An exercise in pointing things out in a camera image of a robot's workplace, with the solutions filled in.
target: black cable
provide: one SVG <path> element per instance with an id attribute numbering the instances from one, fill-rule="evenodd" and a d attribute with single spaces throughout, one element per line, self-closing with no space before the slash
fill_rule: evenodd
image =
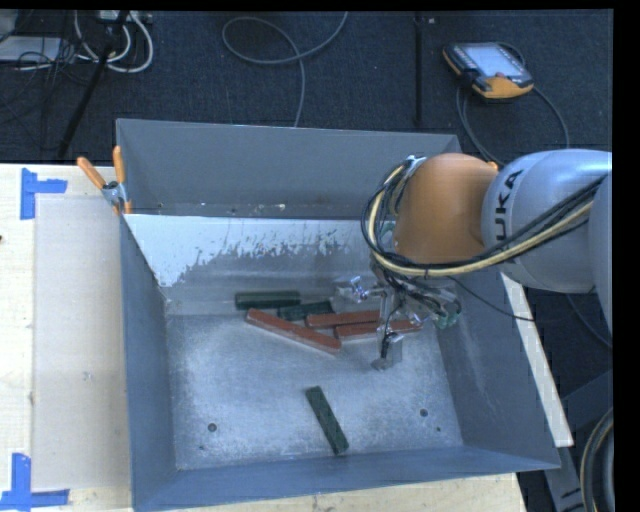
<path id="1" fill-rule="evenodd" d="M 122 31 L 122 27 L 124 26 L 124 23 L 127 19 L 127 16 L 129 16 L 128 9 L 120 10 L 120 12 L 118 13 L 118 18 L 116 19 L 114 34 L 118 34 L 118 35 L 120 34 L 120 32 Z M 113 50 L 114 45 L 115 45 L 115 35 L 110 37 L 107 40 L 107 44 L 105 44 L 102 50 L 100 61 L 98 62 L 98 65 L 95 71 L 93 72 L 93 75 L 91 76 L 89 85 L 87 85 L 87 88 L 85 89 L 85 92 L 82 96 L 82 99 L 80 100 L 80 103 L 78 104 L 78 106 L 76 107 L 76 110 L 71 116 L 71 120 L 67 125 L 64 135 L 60 139 L 60 146 L 58 147 L 58 153 L 57 153 L 57 158 L 59 160 L 62 160 L 65 153 L 67 152 L 67 149 L 69 148 L 69 145 L 71 144 L 71 140 L 73 139 L 73 136 L 76 132 L 76 129 L 78 128 L 78 125 L 80 124 L 80 120 L 82 119 L 82 115 L 84 114 L 84 111 L 89 103 L 89 100 L 93 95 L 93 91 L 98 85 L 98 81 L 100 80 L 100 76 L 102 75 L 102 72 L 104 71 L 104 68 L 107 65 L 107 59 L 109 58 L 109 54 L 111 53 L 111 50 Z"/>
<path id="2" fill-rule="evenodd" d="M 598 333 L 593 327 L 592 325 L 589 323 L 589 321 L 584 317 L 584 315 L 580 312 L 580 310 L 578 309 L 578 306 L 576 305 L 576 303 L 574 302 L 574 300 L 571 298 L 570 295 L 566 295 L 567 297 L 567 301 L 569 301 L 569 304 L 571 305 L 571 307 L 573 308 L 576 316 L 578 317 L 578 319 L 582 322 L 582 325 L 584 325 L 586 327 L 586 329 L 593 335 L 594 338 L 596 338 L 600 343 L 602 343 L 605 347 L 607 347 L 609 350 L 613 349 L 613 344 L 612 342 L 610 342 L 609 340 L 607 340 L 604 336 L 602 336 L 600 333 Z"/>
<path id="3" fill-rule="evenodd" d="M 23 70 L 25 66 L 23 66 L 23 59 L 25 59 L 28 56 L 31 55 L 36 55 L 38 57 L 40 57 L 40 60 L 44 60 L 45 64 L 47 66 L 46 69 L 48 69 L 48 74 L 47 77 L 45 79 L 45 84 L 48 83 L 49 81 L 49 77 L 51 76 L 51 68 L 53 68 L 54 66 L 57 66 L 54 72 L 54 80 L 51 84 L 51 86 L 49 87 L 49 93 L 45 94 L 45 97 L 43 97 L 41 99 L 40 102 L 32 102 L 30 104 L 30 106 L 22 111 L 17 113 L 15 110 L 12 110 L 10 108 L 8 108 L 8 105 L 11 105 L 12 103 L 14 103 L 20 96 L 22 96 L 25 91 L 27 91 L 29 88 L 33 87 L 34 84 L 34 77 L 36 75 L 38 75 L 37 73 L 37 69 L 34 69 L 32 73 L 30 73 L 29 78 L 27 79 L 27 81 L 23 84 L 23 86 L 20 88 L 20 90 L 15 93 L 13 95 L 13 97 L 7 99 L 7 98 L 1 98 L 0 100 L 2 100 L 2 105 L 7 108 L 7 110 L 9 110 L 11 116 L 9 116 L 8 118 L 4 118 L 3 120 L 0 121 L 0 125 L 6 124 L 9 121 L 12 120 L 18 120 L 21 117 L 26 116 L 27 114 L 29 114 L 30 112 L 32 112 L 33 110 L 35 110 L 36 108 L 44 108 L 45 104 L 47 102 L 50 101 L 51 96 L 53 95 L 53 92 L 55 89 L 57 89 L 57 86 L 55 84 L 55 77 L 57 76 L 57 73 L 63 73 L 65 76 L 67 76 L 70 79 L 74 79 L 74 77 L 69 73 L 67 67 L 69 66 L 69 64 L 73 61 L 73 58 L 75 57 L 76 53 L 77 53 L 77 48 L 70 42 L 66 41 L 65 38 L 65 25 L 63 24 L 62 29 L 61 29 L 61 34 L 60 34 L 60 39 L 61 39 L 61 44 L 58 48 L 58 53 L 55 57 L 55 59 L 51 59 L 48 55 L 44 54 L 43 52 L 37 52 L 37 51 L 26 51 L 23 52 L 17 59 L 15 67 L 19 70 Z"/>
<path id="4" fill-rule="evenodd" d="M 596 512 L 593 489 L 593 471 L 596 455 L 607 437 L 613 433 L 613 408 L 609 409 L 594 427 L 580 462 L 580 484 L 582 488 L 582 502 L 586 512 Z"/>
<path id="5" fill-rule="evenodd" d="M 471 92 L 471 90 L 468 90 L 466 96 L 461 96 L 461 91 L 463 89 L 465 89 L 464 86 L 460 85 L 460 86 L 458 86 L 458 89 L 456 91 L 456 109 L 458 111 L 458 116 L 460 117 L 460 121 L 462 122 L 462 126 L 463 126 L 465 132 L 467 133 L 467 135 L 471 139 L 471 142 L 478 149 L 478 151 L 480 152 L 480 154 L 482 155 L 482 157 L 485 160 L 488 160 L 488 161 L 491 161 L 491 162 L 495 162 L 496 164 L 500 165 L 501 167 L 504 167 L 505 162 L 503 160 L 497 158 L 493 154 L 491 154 L 489 152 L 489 150 L 486 147 L 484 147 L 484 145 L 480 142 L 478 137 L 473 132 L 473 129 L 471 128 L 471 124 L 469 123 L 469 119 L 467 117 L 467 105 L 469 103 L 469 98 L 473 95 L 473 93 Z M 570 139 L 569 139 L 569 130 L 568 130 L 567 125 L 566 125 L 566 123 L 564 121 L 564 118 L 562 117 L 562 114 L 557 109 L 557 107 L 553 104 L 551 99 L 549 99 L 549 97 L 546 94 L 544 94 L 540 90 L 539 87 L 537 87 L 537 86 L 533 87 L 532 91 L 535 92 L 536 94 L 538 94 L 538 96 L 540 96 L 542 98 L 542 100 L 545 103 L 547 103 L 547 105 L 549 105 L 549 107 L 551 108 L 553 113 L 558 118 L 558 121 L 559 121 L 560 126 L 562 128 L 564 139 L 565 139 L 565 148 L 569 148 L 570 145 L 571 145 L 570 144 Z"/>
<path id="6" fill-rule="evenodd" d="M 387 208 L 385 208 L 385 205 L 387 204 L 388 198 L 393 194 L 394 189 L 397 186 L 397 184 L 400 182 L 400 180 L 403 179 L 403 172 L 406 172 L 407 169 L 408 169 L 408 166 L 406 166 L 406 164 L 405 164 L 405 170 L 404 171 L 399 172 L 392 179 L 390 179 L 386 183 L 383 183 L 382 185 L 380 185 L 378 187 L 378 189 L 374 192 L 374 194 L 369 198 L 369 200 L 365 204 L 365 207 L 363 208 L 363 211 L 362 211 L 361 216 L 360 216 L 360 229 L 362 231 L 362 234 L 364 236 L 365 241 L 367 242 L 367 244 L 369 245 L 371 250 L 373 250 L 375 253 L 383 256 L 384 258 L 388 259 L 389 261 L 391 261 L 391 262 L 393 262 L 395 264 L 402 265 L 402 266 L 407 266 L 407 267 L 415 268 L 415 269 L 421 269 L 421 270 L 425 270 L 425 271 L 428 271 L 430 269 L 438 269 L 438 268 L 453 268 L 453 267 L 457 267 L 457 266 L 461 266 L 461 265 L 467 265 L 467 264 L 475 263 L 475 262 L 478 262 L 478 261 L 480 261 L 480 260 L 482 260 L 482 259 L 484 259 L 486 257 L 489 257 L 489 256 L 492 256 L 492 255 L 496 254 L 498 251 L 501 251 L 502 249 L 508 247 L 509 244 L 519 240 L 524 235 L 530 234 L 530 232 L 532 230 L 537 229 L 536 232 L 534 232 L 533 234 L 530 235 L 530 236 L 535 236 L 536 234 L 544 231 L 547 227 L 549 227 L 549 226 L 557 223 L 561 219 L 565 218 L 566 215 L 569 212 L 571 212 L 572 210 L 577 208 L 580 204 L 585 202 L 588 198 L 593 196 L 596 193 L 596 191 L 597 191 L 598 187 L 600 186 L 600 184 L 602 183 L 602 181 L 606 178 L 606 176 L 601 176 L 600 178 L 597 178 L 596 180 L 594 180 L 590 184 L 582 187 L 578 191 L 576 191 L 573 194 L 567 196 L 562 201 L 559 201 L 554 206 L 549 208 L 547 211 L 545 211 L 542 214 L 538 215 L 535 219 L 533 219 L 532 221 L 527 223 L 525 226 L 520 228 L 518 231 L 516 231 L 515 233 L 513 233 L 512 235 L 507 237 L 505 240 L 503 240 L 503 241 L 495 244 L 494 246 L 482 251 L 481 253 L 477 254 L 476 256 L 474 256 L 472 258 L 468 258 L 468 259 L 462 260 L 462 261 L 453 261 L 453 262 L 446 262 L 446 263 L 421 264 L 421 263 L 413 262 L 413 261 L 409 260 L 408 258 L 406 258 L 406 257 L 404 257 L 402 255 L 399 255 L 397 253 L 386 251 L 384 248 L 381 247 L 380 238 L 378 237 L 379 228 L 380 228 L 381 224 L 384 222 L 384 218 L 385 218 L 386 213 L 387 213 Z M 371 209 L 373 201 L 375 200 L 376 196 L 378 194 L 380 194 L 380 193 L 383 194 L 383 197 L 382 197 L 382 200 L 381 200 L 381 203 L 380 203 L 380 207 L 378 208 L 378 211 L 376 212 L 376 217 L 374 219 L 374 223 L 375 223 L 374 234 L 376 236 L 376 242 L 374 242 L 373 240 L 370 239 L 370 237 L 368 235 L 367 220 L 368 220 L 368 217 L 369 217 L 369 210 Z M 547 223 L 544 224 L 542 227 L 539 227 L 540 224 L 545 222 L 547 219 L 550 219 L 550 220 L 548 220 Z M 559 236 L 562 236 L 562 235 L 566 234 L 567 232 L 569 232 L 569 231 L 571 231 L 571 230 L 573 230 L 573 229 L 575 229 L 577 227 L 578 226 L 574 226 L 572 228 L 568 228 L 566 230 L 563 230 L 562 232 L 560 232 L 560 233 L 554 235 L 553 237 L 551 237 L 550 239 L 545 240 L 544 242 L 541 242 L 537 246 L 531 247 L 531 248 L 523 251 L 518 256 L 522 256 L 523 254 L 526 254 L 527 252 L 532 251 L 535 248 L 537 248 L 537 247 L 539 247 L 539 246 L 541 246 L 541 245 L 543 245 L 545 243 L 548 243 L 548 242 L 550 242 L 550 241 L 552 241 L 554 239 L 557 239 Z"/>
<path id="7" fill-rule="evenodd" d="M 506 43 L 504 41 L 497 41 L 497 44 L 499 44 L 500 46 L 504 46 L 506 48 L 509 48 L 510 50 L 512 50 L 515 54 L 517 54 L 517 58 L 520 60 L 521 64 L 523 66 L 525 66 L 526 61 L 524 58 L 524 55 L 522 54 L 522 52 L 515 46 L 513 46 L 512 44 Z M 500 166 L 504 166 L 504 162 L 501 161 L 500 159 L 496 158 L 494 155 L 492 155 L 478 140 L 478 138 L 476 137 L 476 135 L 473 133 L 473 130 L 471 129 L 471 125 L 469 123 L 469 120 L 467 118 L 467 103 L 469 100 L 469 97 L 472 96 L 472 92 L 471 90 L 468 91 L 467 96 L 465 96 L 464 98 L 461 99 L 460 97 L 460 92 L 463 89 L 463 85 L 460 85 L 456 91 L 456 109 L 458 111 L 458 116 L 460 117 L 460 120 L 462 122 L 462 126 L 465 129 L 465 131 L 467 132 L 467 135 L 469 136 L 469 138 L 471 139 L 471 142 L 473 142 L 473 144 L 476 146 L 476 148 L 478 149 L 478 151 L 480 152 L 480 154 L 482 155 L 483 158 L 485 158 L 486 160 L 489 161 L 493 161 L 496 164 L 500 165 Z M 562 116 L 562 114 L 560 113 L 560 111 L 557 109 L 557 107 L 554 105 L 554 103 L 551 101 L 551 99 L 544 94 L 540 88 L 538 86 L 534 86 L 532 89 L 533 92 L 535 92 L 536 94 L 538 94 L 538 96 L 540 96 L 542 98 L 542 100 L 547 103 L 547 105 L 549 105 L 549 107 L 551 108 L 552 112 L 555 114 L 556 118 L 558 119 L 558 121 L 560 122 L 560 126 L 562 128 L 562 132 L 564 134 L 564 139 L 565 139 L 565 148 L 570 147 L 571 143 L 570 143 L 570 139 L 569 139 L 569 130 L 567 128 L 567 125 L 564 121 L 564 118 Z"/>
<path id="8" fill-rule="evenodd" d="M 613 450 L 614 450 L 614 439 L 613 432 L 609 435 L 609 441 L 607 442 L 607 446 L 605 447 L 604 452 L 604 465 L 603 465 L 603 487 L 604 487 L 604 496 L 607 501 L 607 507 L 609 508 L 609 512 L 615 512 L 616 510 L 616 493 L 615 487 L 613 483 Z"/>
<path id="9" fill-rule="evenodd" d="M 60 46 L 58 47 L 58 53 L 56 55 L 56 57 L 54 59 L 51 59 L 49 56 L 47 56 L 46 54 L 43 53 L 43 51 L 40 52 L 36 52 L 36 51 L 27 51 L 22 53 L 17 60 L 17 67 L 18 69 L 20 69 L 21 65 L 22 65 L 22 60 L 29 56 L 29 55 L 38 55 L 40 57 L 42 57 L 45 61 L 47 61 L 47 75 L 45 77 L 44 80 L 44 86 L 42 89 L 42 98 L 39 102 L 34 102 L 30 108 L 28 108 L 27 110 L 23 111 L 23 112 L 16 112 L 12 107 L 11 107 L 11 103 L 14 102 L 22 93 L 24 93 L 24 91 L 27 89 L 27 86 L 31 83 L 31 81 L 33 80 L 33 77 L 36 75 L 36 70 L 33 71 L 33 73 L 31 74 L 31 76 L 29 77 L 29 79 L 27 80 L 27 82 L 23 85 L 23 87 L 20 89 L 20 91 L 18 91 L 10 100 L 5 100 L 4 98 L 0 97 L 0 100 L 2 101 L 2 105 L 9 111 L 9 113 L 11 114 L 11 117 L 9 118 L 5 118 L 4 120 L 2 120 L 0 122 L 0 125 L 5 124 L 11 120 L 15 120 L 18 122 L 18 124 L 21 126 L 21 128 L 24 130 L 24 132 L 27 134 L 27 136 L 29 137 L 29 139 L 31 140 L 31 142 L 37 146 L 40 151 L 52 151 L 54 149 L 56 149 L 58 146 L 57 145 L 46 145 L 44 143 L 42 143 L 41 141 L 43 140 L 43 138 L 45 137 L 44 134 L 44 130 L 46 130 L 46 112 L 47 109 L 50 107 L 50 99 L 53 96 L 53 93 L 55 92 L 55 90 L 57 89 L 57 84 L 56 84 L 56 78 L 58 76 L 59 72 L 64 72 L 64 67 L 66 67 L 68 65 L 68 58 L 72 58 L 69 57 L 69 50 L 71 48 L 73 48 L 72 45 L 70 44 L 63 44 L 65 41 L 64 38 L 64 32 L 65 32 L 65 28 L 66 28 L 66 24 L 68 21 L 68 16 L 65 16 L 65 22 L 62 25 L 61 31 L 60 31 Z M 44 50 L 44 36 L 42 38 L 42 50 Z M 41 108 L 42 112 L 41 112 L 41 134 L 40 134 L 40 138 L 38 139 L 35 135 L 33 135 L 33 133 L 31 132 L 31 130 L 29 129 L 29 127 L 27 126 L 26 123 L 24 123 L 23 118 L 33 112 L 36 108 Z"/>
<path id="10" fill-rule="evenodd" d="M 518 315 L 514 315 L 513 313 L 509 313 L 508 311 L 505 311 L 504 309 L 499 308 L 498 306 L 496 306 L 495 304 L 492 304 L 491 302 L 489 302 L 487 299 L 485 299 L 484 297 L 482 297 L 481 295 L 477 294 L 476 292 L 474 292 L 471 288 L 469 288 L 468 286 L 462 284 L 460 282 L 460 280 L 451 277 L 451 276 L 447 276 L 449 279 L 451 279 L 454 283 L 456 283 L 458 286 L 460 286 L 460 288 L 462 288 L 463 290 L 465 290 L 467 293 L 469 293 L 470 295 L 473 295 L 476 299 L 478 299 L 479 301 L 483 302 L 484 304 L 486 304 L 487 306 L 489 306 L 490 308 L 494 309 L 495 311 L 497 311 L 498 313 L 502 313 L 503 315 L 506 315 L 510 318 L 514 318 L 516 320 L 525 320 L 527 322 L 535 322 L 535 320 L 533 318 L 527 318 L 524 316 L 518 316 Z"/>
<path id="11" fill-rule="evenodd" d="M 222 42 L 224 43 L 224 45 L 227 47 L 227 49 L 233 53 L 236 57 L 238 57 L 241 60 L 244 60 L 246 62 L 250 62 L 252 64 L 260 64 L 260 65 L 282 65 L 282 64 L 289 64 L 289 63 L 293 63 L 293 62 L 298 62 L 299 66 L 300 66 L 300 75 L 301 75 L 301 87 L 300 87 L 300 99 L 298 101 L 298 110 L 296 112 L 296 117 L 293 123 L 294 128 L 298 127 L 298 124 L 300 123 L 300 117 L 302 115 L 302 107 L 304 105 L 304 98 L 305 98 L 305 94 L 306 94 L 306 83 L 307 83 L 307 78 L 306 78 L 306 74 L 305 74 L 305 70 L 304 70 L 304 64 L 303 64 L 303 59 L 305 57 L 309 57 L 317 52 L 319 52 L 320 50 L 322 50 L 323 48 L 325 48 L 331 41 L 333 41 L 338 34 L 342 31 L 342 27 L 344 27 L 345 22 L 347 21 L 347 16 L 348 16 L 349 12 L 345 12 L 344 16 L 342 17 L 342 20 L 340 21 L 340 24 L 338 25 L 338 28 L 334 31 L 334 33 L 329 36 L 328 39 L 326 39 L 324 42 L 322 42 L 321 44 L 319 44 L 318 46 L 316 46 L 315 48 L 312 48 L 310 50 L 307 50 L 305 52 L 300 53 L 300 51 L 298 50 L 298 47 L 296 46 L 295 42 L 293 41 L 293 39 L 291 39 L 289 37 L 289 35 L 282 30 L 280 27 L 278 27 L 277 25 L 274 25 L 273 23 L 263 20 L 262 18 L 256 18 L 254 16 L 240 16 L 238 18 L 233 18 L 229 21 L 227 21 L 224 26 L 222 27 Z M 227 39 L 227 29 L 234 23 L 237 23 L 239 21 L 253 21 L 253 22 L 257 22 L 257 23 L 262 23 L 263 25 L 266 25 L 268 27 L 271 27 L 272 29 L 276 30 L 280 35 L 282 35 L 282 37 L 284 37 L 286 39 L 286 41 L 289 43 L 289 45 L 291 46 L 291 48 L 293 49 L 295 55 L 293 57 L 286 57 L 286 58 L 282 58 L 282 59 L 254 59 L 252 57 L 247 57 L 246 55 L 243 55 L 242 53 L 238 52 L 235 48 L 233 48 L 233 46 L 231 46 L 231 44 L 229 43 L 229 40 Z"/>

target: green block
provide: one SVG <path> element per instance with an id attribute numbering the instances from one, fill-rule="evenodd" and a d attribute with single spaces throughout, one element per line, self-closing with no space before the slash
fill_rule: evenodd
<path id="1" fill-rule="evenodd" d="M 340 428 L 340 424 L 336 419 L 327 398 L 320 386 L 309 388 L 305 391 L 307 400 L 318 418 L 318 422 L 322 427 L 327 441 L 331 445 L 331 449 L 335 455 L 344 453 L 349 448 L 349 442 Z"/>
<path id="2" fill-rule="evenodd" d="M 278 308 L 278 316 L 290 322 L 304 320 L 307 315 L 321 315 L 324 313 L 333 313 L 331 302 L 328 300 Z"/>
<path id="3" fill-rule="evenodd" d="M 236 293 L 236 308 L 246 310 L 271 309 L 300 304 L 300 292 L 275 290 Z"/>

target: brown wooden block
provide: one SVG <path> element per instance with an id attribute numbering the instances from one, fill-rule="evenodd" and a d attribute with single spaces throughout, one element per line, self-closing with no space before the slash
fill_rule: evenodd
<path id="1" fill-rule="evenodd" d="M 336 325 L 334 333 L 341 341 L 370 338 L 376 333 L 378 322 L 367 322 L 363 324 Z M 422 329 L 422 326 L 412 324 L 409 320 L 394 320 L 389 325 L 392 331 L 397 333 L 414 332 Z"/>
<path id="2" fill-rule="evenodd" d="M 275 315 L 265 313 L 259 309 L 249 309 L 245 320 L 251 325 L 280 334 L 281 336 L 329 354 L 336 354 L 340 351 L 340 348 L 342 348 L 342 342 L 333 336 L 314 331 L 304 325 L 294 324 L 293 322 L 278 318 Z"/>
<path id="3" fill-rule="evenodd" d="M 363 324 L 377 322 L 380 318 L 379 310 L 352 311 L 349 313 L 325 313 L 320 315 L 308 315 L 305 319 L 307 327 L 314 329 L 326 329 L 336 325 Z"/>

